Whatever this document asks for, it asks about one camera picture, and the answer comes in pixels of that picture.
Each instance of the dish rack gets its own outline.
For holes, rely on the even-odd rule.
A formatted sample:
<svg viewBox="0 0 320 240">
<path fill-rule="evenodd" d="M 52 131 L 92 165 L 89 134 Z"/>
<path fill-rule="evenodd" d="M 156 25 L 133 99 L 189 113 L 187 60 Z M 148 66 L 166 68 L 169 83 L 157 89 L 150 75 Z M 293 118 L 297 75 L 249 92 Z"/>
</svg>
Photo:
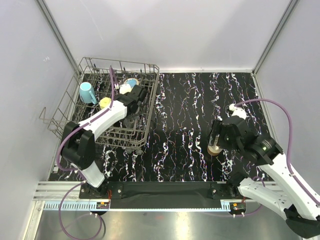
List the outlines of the dish rack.
<svg viewBox="0 0 320 240">
<path fill-rule="evenodd" d="M 147 142 L 159 82 L 159 67 L 155 64 L 83 57 L 53 112 L 53 117 L 46 117 L 45 107 L 39 119 L 48 125 L 48 130 L 61 139 L 68 122 L 78 123 L 100 111 L 99 101 L 105 97 L 111 98 L 110 66 L 119 85 L 128 78 L 138 79 L 139 85 L 147 89 L 147 95 L 136 114 L 115 123 L 101 134 L 96 143 L 121 147 L 128 153 L 136 150 L 137 154 L 141 154 L 141 148 Z M 80 100 L 79 88 L 82 82 L 91 83 L 98 104 L 86 104 Z M 119 90 L 115 90 L 114 94 L 119 94 Z"/>
</svg>

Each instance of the metal floor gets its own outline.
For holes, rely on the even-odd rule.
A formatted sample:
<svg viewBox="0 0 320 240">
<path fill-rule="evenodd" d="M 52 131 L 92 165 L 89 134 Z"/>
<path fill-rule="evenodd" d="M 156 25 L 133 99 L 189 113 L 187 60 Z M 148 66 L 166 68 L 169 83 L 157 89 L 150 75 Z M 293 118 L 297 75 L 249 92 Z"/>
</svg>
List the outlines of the metal floor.
<svg viewBox="0 0 320 240">
<path fill-rule="evenodd" d="M 247 212 L 257 208 L 248 203 Z M 65 226 L 83 215 L 83 211 L 64 211 Z M 277 214 L 263 207 L 257 214 L 233 219 L 218 212 L 115 212 L 102 216 L 97 240 L 298 240 L 299 238 Z M 99 228 L 99 220 L 92 216 L 81 218 L 67 228 L 76 238 L 92 237 Z M 36 240 L 68 240 L 59 225 L 57 211 L 44 211 Z"/>
</svg>

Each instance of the gray wall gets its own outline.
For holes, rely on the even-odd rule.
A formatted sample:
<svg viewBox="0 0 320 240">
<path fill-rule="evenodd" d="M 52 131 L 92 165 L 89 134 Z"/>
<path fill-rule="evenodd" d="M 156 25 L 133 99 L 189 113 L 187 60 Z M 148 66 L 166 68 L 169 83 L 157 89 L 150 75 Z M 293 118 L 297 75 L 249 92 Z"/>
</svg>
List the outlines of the gray wall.
<svg viewBox="0 0 320 240">
<path fill-rule="evenodd" d="M 320 1 L 301 0 L 257 74 L 265 98 L 284 105 L 293 121 L 292 164 L 320 193 Z M 279 143 L 288 121 L 268 105 Z"/>
<path fill-rule="evenodd" d="M 251 70 L 289 0 L 45 0 L 74 58 Z"/>
<path fill-rule="evenodd" d="M 17 240 L 58 144 L 38 116 L 52 114 L 72 69 L 35 0 L 0 2 L 0 239 Z"/>
</svg>

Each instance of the black countertop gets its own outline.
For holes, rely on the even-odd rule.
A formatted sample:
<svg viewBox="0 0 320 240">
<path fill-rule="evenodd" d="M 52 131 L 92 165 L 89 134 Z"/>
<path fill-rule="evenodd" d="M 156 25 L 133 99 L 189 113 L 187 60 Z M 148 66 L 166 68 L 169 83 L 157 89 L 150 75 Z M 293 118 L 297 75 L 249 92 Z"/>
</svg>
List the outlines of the black countertop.
<svg viewBox="0 0 320 240">
<path fill-rule="evenodd" d="M 214 119 L 228 116 L 232 103 L 258 98 L 250 73 L 162 73 L 151 130 L 143 154 L 97 145 L 96 163 L 110 181 L 221 181 L 232 171 L 269 176 L 235 152 L 207 153 Z M 268 126 L 259 103 L 245 104 L 247 122 L 260 134 Z M 73 172 L 52 173 L 49 181 L 78 181 Z"/>
</svg>

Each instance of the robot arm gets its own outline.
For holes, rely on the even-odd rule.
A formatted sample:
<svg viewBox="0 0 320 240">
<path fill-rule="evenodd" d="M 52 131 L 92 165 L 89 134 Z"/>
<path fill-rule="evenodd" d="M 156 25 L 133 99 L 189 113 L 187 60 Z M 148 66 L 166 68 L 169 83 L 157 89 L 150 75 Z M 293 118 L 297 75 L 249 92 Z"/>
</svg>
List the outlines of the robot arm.
<svg viewBox="0 0 320 240">
<path fill-rule="evenodd" d="M 146 95 L 146 89 L 135 85 L 131 92 L 117 95 L 111 109 L 106 107 L 84 121 L 79 123 L 71 121 L 66 124 L 61 142 L 74 130 L 89 123 L 65 143 L 61 155 L 76 167 L 94 188 L 98 189 L 105 181 L 104 174 L 94 160 L 97 138 L 114 123 L 136 113 Z"/>
<path fill-rule="evenodd" d="M 320 235 L 320 208 L 290 174 L 286 155 L 281 147 L 270 136 L 255 135 L 245 121 L 247 115 L 242 108 L 234 107 L 232 104 L 229 109 L 233 112 L 231 117 L 223 121 L 215 120 L 212 124 L 208 152 L 216 156 L 222 149 L 238 151 L 244 159 L 259 166 L 272 177 L 285 195 L 261 187 L 241 174 L 231 177 L 227 184 L 240 195 L 276 212 L 301 237 L 311 238 Z M 319 195 L 293 167 L 292 170 L 305 188 L 320 200 Z"/>
</svg>

